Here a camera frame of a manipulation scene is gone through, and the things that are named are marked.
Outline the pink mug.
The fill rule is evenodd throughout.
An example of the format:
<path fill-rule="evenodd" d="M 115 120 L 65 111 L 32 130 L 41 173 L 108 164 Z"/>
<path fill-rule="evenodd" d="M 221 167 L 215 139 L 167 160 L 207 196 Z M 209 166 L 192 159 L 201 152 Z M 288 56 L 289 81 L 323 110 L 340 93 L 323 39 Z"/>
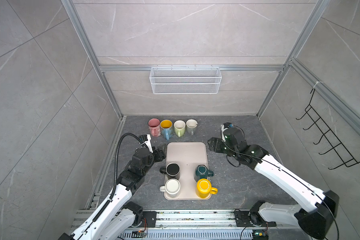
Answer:
<path fill-rule="evenodd" d="M 161 135 L 160 123 L 161 121 L 156 118 L 152 118 L 148 121 L 148 126 L 152 137 L 159 137 Z"/>

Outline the dark green mug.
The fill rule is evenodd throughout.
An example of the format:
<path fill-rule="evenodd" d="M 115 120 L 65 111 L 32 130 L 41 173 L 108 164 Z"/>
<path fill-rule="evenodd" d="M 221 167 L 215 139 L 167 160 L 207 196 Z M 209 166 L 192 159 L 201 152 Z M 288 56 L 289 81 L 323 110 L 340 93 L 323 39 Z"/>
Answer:
<path fill-rule="evenodd" d="M 198 165 L 195 170 L 194 179 L 198 182 L 200 179 L 208 179 L 214 176 L 214 172 L 209 170 L 206 165 Z"/>

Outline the grey mug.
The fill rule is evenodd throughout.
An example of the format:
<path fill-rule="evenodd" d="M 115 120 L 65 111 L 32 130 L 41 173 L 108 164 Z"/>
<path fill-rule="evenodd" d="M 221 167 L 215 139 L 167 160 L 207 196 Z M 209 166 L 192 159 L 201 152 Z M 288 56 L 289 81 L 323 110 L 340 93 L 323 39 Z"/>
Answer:
<path fill-rule="evenodd" d="M 187 133 L 190 135 L 194 135 L 196 132 L 196 128 L 198 126 L 198 122 L 194 119 L 189 119 L 186 121 Z"/>

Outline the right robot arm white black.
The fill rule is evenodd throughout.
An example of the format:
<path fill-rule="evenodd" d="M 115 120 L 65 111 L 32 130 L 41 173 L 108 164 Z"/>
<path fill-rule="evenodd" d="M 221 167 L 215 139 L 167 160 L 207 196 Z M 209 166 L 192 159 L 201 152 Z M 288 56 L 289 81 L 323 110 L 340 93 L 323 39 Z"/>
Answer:
<path fill-rule="evenodd" d="M 240 165 L 265 176 L 297 203 L 276 205 L 258 201 L 248 212 L 251 224 L 260 227 L 278 222 L 300 227 L 317 240 L 324 240 L 331 225 L 336 225 L 340 197 L 307 183 L 280 164 L 274 156 L 259 145 L 248 145 L 244 131 L 231 123 L 221 126 L 221 136 L 208 140 L 209 149 L 233 157 Z"/>

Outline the light green mug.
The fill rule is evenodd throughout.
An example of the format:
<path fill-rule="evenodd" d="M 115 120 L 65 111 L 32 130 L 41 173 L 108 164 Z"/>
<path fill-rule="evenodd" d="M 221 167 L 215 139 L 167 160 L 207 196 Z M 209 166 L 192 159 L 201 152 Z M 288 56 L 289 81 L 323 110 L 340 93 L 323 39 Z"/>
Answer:
<path fill-rule="evenodd" d="M 178 120 L 174 123 L 175 134 L 177 137 L 182 137 L 186 132 L 186 123 L 182 120 Z"/>

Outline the blue butterfly mug yellow inside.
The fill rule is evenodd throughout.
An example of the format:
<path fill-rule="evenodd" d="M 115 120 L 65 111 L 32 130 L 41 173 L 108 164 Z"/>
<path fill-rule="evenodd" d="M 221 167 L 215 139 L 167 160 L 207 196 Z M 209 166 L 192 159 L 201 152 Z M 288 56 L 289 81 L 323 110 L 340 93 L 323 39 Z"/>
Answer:
<path fill-rule="evenodd" d="M 161 133 L 167 141 L 173 136 L 173 123 L 170 120 L 163 120 L 160 123 Z"/>

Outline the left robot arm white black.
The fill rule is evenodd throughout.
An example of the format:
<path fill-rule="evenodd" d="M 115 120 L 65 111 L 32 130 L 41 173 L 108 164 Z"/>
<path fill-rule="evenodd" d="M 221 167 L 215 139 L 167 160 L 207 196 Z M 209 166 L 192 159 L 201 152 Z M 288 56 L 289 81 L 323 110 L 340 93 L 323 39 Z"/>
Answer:
<path fill-rule="evenodd" d="M 141 147 L 137 148 L 125 169 L 118 173 L 118 158 L 122 141 L 131 136 Z M 138 227 L 143 221 L 143 207 L 130 202 L 131 197 L 144 183 L 154 163 L 166 159 L 162 148 L 153 147 L 151 136 L 123 134 L 116 146 L 114 184 L 100 206 L 72 234 L 63 233 L 60 240 L 115 240 L 127 228 Z"/>

